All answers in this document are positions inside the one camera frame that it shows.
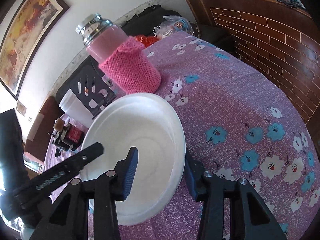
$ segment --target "bottle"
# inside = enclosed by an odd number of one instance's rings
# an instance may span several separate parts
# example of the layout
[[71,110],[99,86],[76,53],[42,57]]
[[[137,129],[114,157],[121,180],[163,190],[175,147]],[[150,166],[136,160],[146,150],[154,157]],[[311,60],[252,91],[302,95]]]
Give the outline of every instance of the bottle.
[[142,51],[144,45],[112,21],[91,14],[76,32],[82,35],[87,52],[99,68],[127,94],[154,93],[158,89],[161,76]]
[[76,28],[83,36],[87,52],[102,64],[129,37],[112,21],[101,18],[100,14],[91,14]]

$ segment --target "blue flower print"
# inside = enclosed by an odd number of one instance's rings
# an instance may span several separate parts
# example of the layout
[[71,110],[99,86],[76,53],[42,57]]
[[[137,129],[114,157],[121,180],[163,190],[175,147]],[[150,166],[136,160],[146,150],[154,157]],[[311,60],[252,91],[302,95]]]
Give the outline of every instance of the blue flower print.
[[267,133],[267,137],[274,142],[280,141],[285,134],[282,124],[279,124],[279,123],[273,123],[269,125],[268,130],[269,131]]
[[315,165],[315,160],[313,159],[313,154],[312,152],[308,152],[308,164],[309,166],[313,167]]
[[204,45],[204,46],[209,46],[212,48],[216,48],[216,46],[212,45],[211,43],[205,42],[205,41],[198,41],[198,44]]
[[207,135],[207,142],[212,141],[213,144],[217,144],[219,142],[225,142],[228,133],[221,126],[213,126],[207,130],[205,134]]
[[288,226],[289,224],[288,223],[285,223],[285,224],[279,224],[282,231],[287,235],[288,234]]
[[188,75],[184,78],[184,80],[186,81],[187,84],[193,83],[194,81],[196,81],[197,79],[199,79],[198,75]]
[[263,131],[260,127],[250,128],[247,135],[245,136],[245,139],[251,144],[255,144],[261,141],[262,138],[263,138]]
[[220,54],[220,53],[215,53],[214,55],[215,55],[216,57],[219,57],[219,58],[229,59],[228,56],[222,55],[222,54]]
[[242,163],[241,169],[243,171],[252,171],[255,167],[258,166],[259,154],[255,150],[245,151],[243,156],[240,158]]
[[309,172],[304,178],[304,183],[301,185],[302,192],[306,192],[311,189],[312,184],[315,182],[315,173],[313,171]]

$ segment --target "white plate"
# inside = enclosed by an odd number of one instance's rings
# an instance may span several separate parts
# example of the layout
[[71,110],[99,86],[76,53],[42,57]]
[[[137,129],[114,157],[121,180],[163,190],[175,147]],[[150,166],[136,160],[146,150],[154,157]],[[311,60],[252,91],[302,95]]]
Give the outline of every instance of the white plate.
[[95,142],[103,145],[104,153],[80,172],[84,181],[113,169],[131,146],[139,152],[131,193],[126,201],[116,202],[119,225],[139,224],[158,214],[176,191],[185,162],[185,136],[172,106],[149,93],[117,99],[95,119],[82,149]]

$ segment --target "picture frame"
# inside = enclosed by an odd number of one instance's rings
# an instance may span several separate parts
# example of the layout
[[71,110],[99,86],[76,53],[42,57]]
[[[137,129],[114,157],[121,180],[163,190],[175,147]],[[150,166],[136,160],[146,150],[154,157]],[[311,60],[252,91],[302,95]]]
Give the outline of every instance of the picture frame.
[[68,9],[63,0],[23,0],[19,5],[0,46],[0,82],[15,100],[41,43]]

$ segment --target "floral bedsheet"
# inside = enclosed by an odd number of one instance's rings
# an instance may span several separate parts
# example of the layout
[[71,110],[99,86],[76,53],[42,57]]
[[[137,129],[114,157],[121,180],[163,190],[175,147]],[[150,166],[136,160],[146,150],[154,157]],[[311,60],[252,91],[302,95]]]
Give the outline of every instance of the floral bedsheet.
[[[320,208],[320,164],[307,128],[284,93],[254,68],[184,32],[144,51],[161,73],[156,94],[176,110],[193,158],[221,178],[247,178],[287,238],[299,239]],[[124,95],[115,84],[112,89],[118,98]],[[62,160],[48,150],[50,168]],[[182,178],[158,215],[120,226],[121,238],[196,239],[201,212],[202,204],[193,201]],[[225,200],[224,240],[229,224]],[[92,211],[88,237],[93,238]]]

